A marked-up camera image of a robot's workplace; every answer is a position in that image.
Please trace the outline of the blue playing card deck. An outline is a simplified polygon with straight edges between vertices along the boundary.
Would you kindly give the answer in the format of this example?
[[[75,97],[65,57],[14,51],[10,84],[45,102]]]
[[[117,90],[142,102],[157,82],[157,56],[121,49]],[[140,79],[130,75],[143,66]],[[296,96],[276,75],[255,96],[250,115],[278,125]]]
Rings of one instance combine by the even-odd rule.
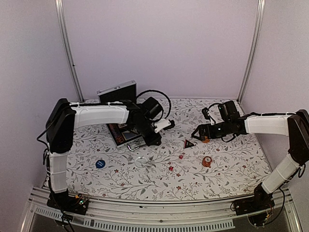
[[[122,136],[126,141],[131,141],[140,137],[140,134],[127,130],[122,132]]]

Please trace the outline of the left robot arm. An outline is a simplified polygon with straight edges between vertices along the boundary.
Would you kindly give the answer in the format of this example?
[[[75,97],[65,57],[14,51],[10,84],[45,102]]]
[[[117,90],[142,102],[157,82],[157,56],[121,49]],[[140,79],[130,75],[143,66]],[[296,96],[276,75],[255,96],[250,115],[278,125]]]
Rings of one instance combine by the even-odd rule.
[[[73,104],[60,99],[46,123],[53,202],[62,210],[72,205],[70,196],[64,192],[67,191],[67,155],[73,145],[75,129],[97,124],[127,124],[142,136],[147,146],[160,145],[161,135],[156,132],[152,119],[162,110],[153,97],[141,104],[131,101]]]

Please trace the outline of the orange round button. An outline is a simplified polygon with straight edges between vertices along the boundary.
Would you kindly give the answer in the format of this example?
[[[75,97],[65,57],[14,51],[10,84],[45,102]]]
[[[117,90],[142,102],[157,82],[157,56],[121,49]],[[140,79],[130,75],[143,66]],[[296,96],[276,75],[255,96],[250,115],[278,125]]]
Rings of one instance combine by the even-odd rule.
[[[202,142],[203,142],[203,143],[209,143],[210,140],[206,137]]]

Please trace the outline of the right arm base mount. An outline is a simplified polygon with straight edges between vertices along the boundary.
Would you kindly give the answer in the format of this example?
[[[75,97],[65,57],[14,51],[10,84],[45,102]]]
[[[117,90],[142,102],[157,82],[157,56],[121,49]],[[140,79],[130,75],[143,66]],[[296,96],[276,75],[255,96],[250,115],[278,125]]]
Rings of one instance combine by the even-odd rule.
[[[261,227],[273,215],[274,206],[272,194],[255,194],[253,197],[233,201],[230,209],[237,216],[253,213],[248,217],[249,222],[255,227]]]

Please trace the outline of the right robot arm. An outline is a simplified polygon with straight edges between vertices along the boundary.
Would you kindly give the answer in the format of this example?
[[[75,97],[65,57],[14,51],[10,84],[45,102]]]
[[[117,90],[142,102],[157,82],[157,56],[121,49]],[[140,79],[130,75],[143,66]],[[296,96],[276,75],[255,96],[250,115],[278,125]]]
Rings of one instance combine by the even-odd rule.
[[[309,114],[301,109],[295,113],[244,115],[217,124],[201,124],[191,137],[200,141],[243,134],[277,134],[289,137],[286,157],[261,183],[267,194],[273,193],[309,160]]]

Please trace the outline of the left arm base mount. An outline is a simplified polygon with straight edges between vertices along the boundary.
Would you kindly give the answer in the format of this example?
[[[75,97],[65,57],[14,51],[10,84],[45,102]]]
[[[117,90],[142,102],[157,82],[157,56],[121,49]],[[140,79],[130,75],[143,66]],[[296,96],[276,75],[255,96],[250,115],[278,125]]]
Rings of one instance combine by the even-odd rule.
[[[62,193],[51,192],[47,201],[47,206],[64,212],[86,215],[89,198],[78,194],[70,196],[68,191]]]

